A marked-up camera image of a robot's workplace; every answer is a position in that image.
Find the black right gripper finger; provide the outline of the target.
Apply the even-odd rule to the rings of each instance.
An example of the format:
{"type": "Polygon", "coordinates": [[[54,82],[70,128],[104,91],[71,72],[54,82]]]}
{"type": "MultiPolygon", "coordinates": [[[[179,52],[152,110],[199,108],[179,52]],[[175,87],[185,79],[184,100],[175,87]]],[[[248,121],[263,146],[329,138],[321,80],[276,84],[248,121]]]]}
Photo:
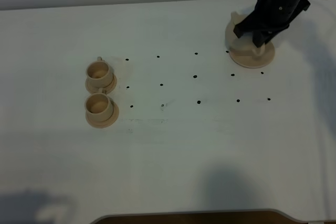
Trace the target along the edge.
{"type": "Polygon", "coordinates": [[[257,37],[258,12],[253,11],[249,15],[235,13],[234,16],[234,34],[237,38],[241,38],[246,33],[251,33],[253,37],[257,37]]]}
{"type": "Polygon", "coordinates": [[[266,44],[268,41],[271,40],[271,37],[272,37],[274,32],[275,32],[274,28],[255,29],[252,32],[253,44],[257,48],[260,48],[263,44],[266,44]]]}

